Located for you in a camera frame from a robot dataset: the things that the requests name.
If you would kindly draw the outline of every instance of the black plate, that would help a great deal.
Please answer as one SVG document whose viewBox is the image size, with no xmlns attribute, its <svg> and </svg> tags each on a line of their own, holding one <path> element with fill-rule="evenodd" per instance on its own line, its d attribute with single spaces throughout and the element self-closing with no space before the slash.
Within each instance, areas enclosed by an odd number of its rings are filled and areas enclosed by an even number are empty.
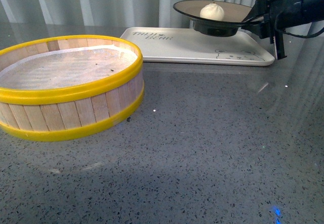
<svg viewBox="0 0 324 224">
<path fill-rule="evenodd" d="M 208 4 L 216 3 L 224 10 L 222 21 L 210 20 L 200 17 L 200 11 Z M 248 15 L 251 7 L 228 2 L 210 0 L 189 0 L 177 2 L 173 8 L 179 13 L 188 16 L 193 21 L 193 28 L 203 34 L 212 36 L 232 36 L 244 25 L 258 22 L 242 22 Z"/>
</svg>

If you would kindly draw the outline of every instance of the gray countertop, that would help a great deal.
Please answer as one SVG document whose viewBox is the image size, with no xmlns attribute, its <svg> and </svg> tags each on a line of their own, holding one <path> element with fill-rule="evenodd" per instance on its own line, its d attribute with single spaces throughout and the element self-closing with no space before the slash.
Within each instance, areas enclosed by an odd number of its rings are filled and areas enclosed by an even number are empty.
<svg viewBox="0 0 324 224">
<path fill-rule="evenodd" d="M 125 30 L 0 25 L 0 49 Z M 324 223 L 324 38 L 285 49 L 268 67 L 144 63 L 140 107 L 92 136 L 1 131 L 0 223 Z"/>
</svg>

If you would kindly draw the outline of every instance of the yellow rim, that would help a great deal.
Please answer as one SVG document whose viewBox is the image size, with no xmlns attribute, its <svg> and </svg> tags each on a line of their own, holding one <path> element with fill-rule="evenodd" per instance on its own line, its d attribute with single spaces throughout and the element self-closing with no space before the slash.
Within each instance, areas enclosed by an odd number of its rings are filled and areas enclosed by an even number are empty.
<svg viewBox="0 0 324 224">
<path fill-rule="evenodd" d="M 115 89 L 130 81 L 142 69 L 143 55 L 135 44 L 124 39 L 104 35 L 67 35 L 40 39 L 3 49 L 0 51 L 0 55 L 38 43 L 77 38 L 94 38 L 123 42 L 138 51 L 138 58 L 129 67 L 112 76 L 82 85 L 49 90 L 16 90 L 0 87 L 0 101 L 11 104 L 38 105 L 80 100 Z"/>
<path fill-rule="evenodd" d="M 4 125 L 0 122 L 0 127 L 2 129 L 18 138 L 27 139 L 27 140 L 35 140 L 35 141 L 63 141 L 63 140 L 71 140 L 77 139 L 85 136 L 89 136 L 95 133 L 99 133 L 103 130 L 111 128 L 112 126 L 120 123 L 121 121 L 125 120 L 128 116 L 130 116 L 141 104 L 144 97 L 144 86 L 142 88 L 141 94 L 138 98 L 130 104 L 127 108 L 122 110 L 121 112 L 113 115 L 111 118 L 102 120 L 100 122 L 73 128 L 73 129 L 66 129 L 66 130 L 59 130 L 59 131 L 28 131 L 28 130 L 21 130 L 10 127 L 8 125 Z"/>
</svg>

